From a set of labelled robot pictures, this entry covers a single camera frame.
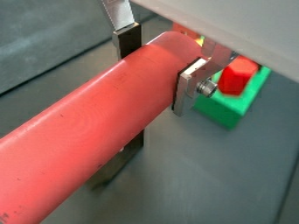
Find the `green base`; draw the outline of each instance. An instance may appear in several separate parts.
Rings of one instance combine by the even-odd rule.
[[[221,78],[221,73],[214,75],[213,80],[216,82]],[[194,105],[195,110],[201,111],[229,129],[236,128],[242,116],[249,111],[249,107],[257,98],[260,89],[264,87],[270,73],[272,70],[264,66],[250,80],[246,90],[240,97],[228,96],[220,90],[212,98],[201,95]]]

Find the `red tube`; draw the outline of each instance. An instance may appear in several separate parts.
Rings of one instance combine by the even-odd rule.
[[[167,32],[0,139],[0,223],[39,223],[174,100],[201,47]]]

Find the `table surface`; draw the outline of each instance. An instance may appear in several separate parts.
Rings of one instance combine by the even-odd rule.
[[[145,40],[170,27],[161,17],[147,22]],[[117,61],[109,42],[5,95],[0,135]],[[114,182],[101,191],[85,185],[43,223],[274,223],[299,150],[298,96],[299,85],[273,73],[233,131],[167,109]]]

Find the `screw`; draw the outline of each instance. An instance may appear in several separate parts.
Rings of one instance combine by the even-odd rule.
[[[198,83],[198,92],[212,98],[218,90],[218,84],[212,81],[212,78]]]

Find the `red cube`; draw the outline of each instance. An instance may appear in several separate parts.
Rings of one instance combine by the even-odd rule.
[[[258,71],[258,63],[252,59],[238,56],[224,69],[220,78],[220,91],[225,95],[240,96]]]

